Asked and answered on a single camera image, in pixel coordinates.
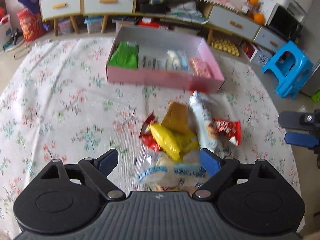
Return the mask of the yellow snack packet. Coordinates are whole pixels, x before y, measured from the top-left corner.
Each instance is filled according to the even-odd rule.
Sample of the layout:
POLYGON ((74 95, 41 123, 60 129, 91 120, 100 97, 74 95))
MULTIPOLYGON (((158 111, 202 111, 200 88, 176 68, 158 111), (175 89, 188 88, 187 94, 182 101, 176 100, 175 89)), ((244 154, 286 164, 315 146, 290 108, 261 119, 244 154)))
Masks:
POLYGON ((149 129, 155 142, 174 161, 182 161, 186 154, 199 149, 197 136, 191 130, 180 133, 160 124, 151 124, 149 129))

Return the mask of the small red crinkled snack packet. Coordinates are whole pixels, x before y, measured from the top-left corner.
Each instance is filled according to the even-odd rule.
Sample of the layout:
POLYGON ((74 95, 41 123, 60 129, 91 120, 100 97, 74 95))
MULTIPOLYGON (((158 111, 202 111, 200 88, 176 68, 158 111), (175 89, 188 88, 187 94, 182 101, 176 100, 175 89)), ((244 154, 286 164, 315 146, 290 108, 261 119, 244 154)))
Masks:
POLYGON ((155 139, 153 138, 151 131, 150 131, 150 125, 151 124, 157 124, 158 121, 152 112, 147 119, 144 121, 142 128, 140 130, 139 139, 142 141, 143 145, 145 145, 147 148, 153 150, 154 152, 161 152, 161 147, 155 139))

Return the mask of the silver chocolate pie snack pack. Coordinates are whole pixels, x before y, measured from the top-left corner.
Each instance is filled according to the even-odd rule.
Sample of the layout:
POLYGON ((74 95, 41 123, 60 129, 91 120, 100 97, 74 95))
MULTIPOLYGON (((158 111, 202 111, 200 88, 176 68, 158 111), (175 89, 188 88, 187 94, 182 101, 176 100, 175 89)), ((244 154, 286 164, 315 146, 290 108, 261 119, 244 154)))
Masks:
POLYGON ((194 91, 189 98, 189 107, 193 114, 200 149, 216 152, 220 142, 212 123, 212 114, 206 94, 194 91))

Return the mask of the gold wafer bar packet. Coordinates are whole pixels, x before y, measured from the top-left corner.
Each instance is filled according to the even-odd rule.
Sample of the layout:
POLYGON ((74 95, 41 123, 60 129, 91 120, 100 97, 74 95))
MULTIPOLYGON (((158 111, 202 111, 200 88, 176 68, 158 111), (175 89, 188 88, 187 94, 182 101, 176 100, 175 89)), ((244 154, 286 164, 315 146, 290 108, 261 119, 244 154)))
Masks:
POLYGON ((188 125, 188 107, 184 104, 171 101, 161 125, 175 133, 185 135, 192 133, 188 125))

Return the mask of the pink strawberry snack packet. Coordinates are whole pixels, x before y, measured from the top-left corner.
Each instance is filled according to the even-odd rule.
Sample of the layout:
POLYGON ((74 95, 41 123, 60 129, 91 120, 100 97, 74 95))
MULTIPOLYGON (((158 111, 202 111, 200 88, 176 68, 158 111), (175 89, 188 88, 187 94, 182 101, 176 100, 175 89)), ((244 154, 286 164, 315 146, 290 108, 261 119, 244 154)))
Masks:
POLYGON ((205 77, 209 79, 214 77, 208 63, 204 62, 200 58, 198 57, 190 58, 189 64, 196 76, 205 77))

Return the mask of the green snack packet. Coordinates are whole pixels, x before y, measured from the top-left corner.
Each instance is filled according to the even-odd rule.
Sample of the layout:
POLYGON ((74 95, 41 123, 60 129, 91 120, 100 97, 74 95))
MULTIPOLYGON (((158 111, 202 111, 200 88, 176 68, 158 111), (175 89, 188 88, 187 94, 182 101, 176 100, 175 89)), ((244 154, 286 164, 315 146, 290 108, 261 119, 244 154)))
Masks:
POLYGON ((136 70, 139 60, 139 45, 136 42, 121 41, 108 62, 109 65, 136 70))

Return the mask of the white blue bread packet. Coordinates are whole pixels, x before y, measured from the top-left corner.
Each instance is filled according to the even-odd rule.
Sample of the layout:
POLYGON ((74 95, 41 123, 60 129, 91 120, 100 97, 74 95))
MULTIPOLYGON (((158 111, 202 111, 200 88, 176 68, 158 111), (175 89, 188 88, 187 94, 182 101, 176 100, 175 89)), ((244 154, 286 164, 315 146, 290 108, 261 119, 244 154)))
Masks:
POLYGON ((187 57, 184 51, 168 50, 166 70, 168 71, 189 71, 187 57))

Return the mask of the blue plastic stool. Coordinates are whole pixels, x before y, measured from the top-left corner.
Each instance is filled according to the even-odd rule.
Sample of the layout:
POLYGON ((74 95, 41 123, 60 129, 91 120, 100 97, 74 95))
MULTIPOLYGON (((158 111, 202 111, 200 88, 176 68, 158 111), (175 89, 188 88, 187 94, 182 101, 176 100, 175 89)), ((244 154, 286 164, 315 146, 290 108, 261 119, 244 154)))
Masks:
POLYGON ((263 66, 263 73, 271 71, 278 79, 276 93, 293 100, 311 76, 313 63, 297 45, 289 41, 263 66))

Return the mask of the floral white rug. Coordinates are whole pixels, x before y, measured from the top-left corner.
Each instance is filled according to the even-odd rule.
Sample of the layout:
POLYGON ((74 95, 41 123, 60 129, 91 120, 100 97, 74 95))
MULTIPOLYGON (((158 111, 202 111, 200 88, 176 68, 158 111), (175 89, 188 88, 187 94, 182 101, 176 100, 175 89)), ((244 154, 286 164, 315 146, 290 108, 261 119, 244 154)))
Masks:
MULTIPOLYGON (((76 163, 114 148, 119 164, 109 179, 124 192, 134 184, 138 138, 150 113, 163 118, 172 101, 188 104, 190 92, 107 82, 113 40, 83 38, 39 42, 17 66, 1 94, 1 233, 20 233, 13 204, 52 159, 76 163)), ((216 118, 241 122, 242 143, 228 152, 243 163, 264 158, 296 190, 300 183, 292 148, 267 90, 249 64, 215 58, 225 83, 213 95, 216 118)))

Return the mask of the black microwave oven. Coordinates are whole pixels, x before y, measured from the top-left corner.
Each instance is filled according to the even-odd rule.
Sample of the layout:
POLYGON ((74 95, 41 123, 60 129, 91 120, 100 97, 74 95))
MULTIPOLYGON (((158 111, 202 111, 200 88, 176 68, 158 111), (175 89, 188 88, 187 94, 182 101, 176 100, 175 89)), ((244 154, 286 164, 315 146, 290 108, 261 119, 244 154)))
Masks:
POLYGON ((281 5, 274 8, 268 19, 267 26, 282 38, 291 41, 295 41, 299 38, 303 28, 301 23, 281 5))

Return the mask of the yellow egg tray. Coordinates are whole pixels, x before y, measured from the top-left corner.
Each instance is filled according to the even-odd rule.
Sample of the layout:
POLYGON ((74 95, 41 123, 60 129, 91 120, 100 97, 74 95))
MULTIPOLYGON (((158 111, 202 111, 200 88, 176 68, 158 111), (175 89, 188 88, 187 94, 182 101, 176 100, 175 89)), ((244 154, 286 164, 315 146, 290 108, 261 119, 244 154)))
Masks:
POLYGON ((231 42, 230 40, 227 39, 215 39, 212 40, 211 46, 219 51, 224 51, 230 55, 239 57, 240 52, 238 50, 238 47, 236 46, 235 43, 231 42))

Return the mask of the orange fruit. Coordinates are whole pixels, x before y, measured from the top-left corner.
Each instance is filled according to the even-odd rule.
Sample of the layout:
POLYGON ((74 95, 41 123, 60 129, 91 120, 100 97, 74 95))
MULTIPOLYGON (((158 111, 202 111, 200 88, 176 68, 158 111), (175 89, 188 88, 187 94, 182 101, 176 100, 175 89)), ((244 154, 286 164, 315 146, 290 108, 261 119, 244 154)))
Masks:
POLYGON ((259 24, 259 25, 264 25, 266 20, 265 20, 265 16, 261 13, 256 13, 253 16, 253 20, 255 23, 259 24))

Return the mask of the pink shallow cardboard box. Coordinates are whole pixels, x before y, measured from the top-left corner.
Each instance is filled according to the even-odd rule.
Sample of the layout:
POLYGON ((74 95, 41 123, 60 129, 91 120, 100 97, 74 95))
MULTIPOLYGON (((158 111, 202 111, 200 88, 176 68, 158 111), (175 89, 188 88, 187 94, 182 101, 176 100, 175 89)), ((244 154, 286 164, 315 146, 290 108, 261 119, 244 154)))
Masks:
POLYGON ((221 69, 204 38, 134 25, 123 26, 117 32, 106 64, 106 76, 108 82, 161 86, 205 93, 216 93, 225 81, 221 69), (136 42, 139 45, 139 60, 136 70, 108 64, 111 55, 121 41, 136 42), (168 50, 185 52, 189 65, 188 72, 166 70, 168 50), (196 76, 189 64, 189 59, 192 57, 198 57, 208 63, 214 77, 209 79, 196 76))

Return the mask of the red gift bag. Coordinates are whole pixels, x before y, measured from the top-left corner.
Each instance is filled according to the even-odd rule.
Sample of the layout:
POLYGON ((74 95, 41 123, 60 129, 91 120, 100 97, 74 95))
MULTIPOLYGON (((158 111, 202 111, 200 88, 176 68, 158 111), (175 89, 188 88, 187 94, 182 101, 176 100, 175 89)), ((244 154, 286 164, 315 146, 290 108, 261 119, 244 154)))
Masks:
POLYGON ((28 8, 24 8, 17 13, 17 17, 25 42, 35 41, 46 33, 40 13, 33 14, 28 8))

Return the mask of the wooden tv cabinet with drawers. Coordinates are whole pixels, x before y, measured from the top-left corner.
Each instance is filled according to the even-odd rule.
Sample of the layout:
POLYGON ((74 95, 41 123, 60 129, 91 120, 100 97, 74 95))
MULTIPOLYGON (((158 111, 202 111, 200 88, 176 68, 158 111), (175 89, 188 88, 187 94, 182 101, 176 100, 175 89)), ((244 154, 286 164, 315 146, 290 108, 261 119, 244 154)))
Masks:
POLYGON ((74 29, 77 29, 75 16, 102 16, 101 30, 104 31, 109 16, 131 15, 203 25, 208 29, 208 42, 218 30, 273 52, 287 43, 265 25, 255 23, 254 13, 246 16, 239 10, 195 0, 39 0, 39 4, 42 19, 52 20, 55 27, 58 18, 62 17, 71 18, 74 29))

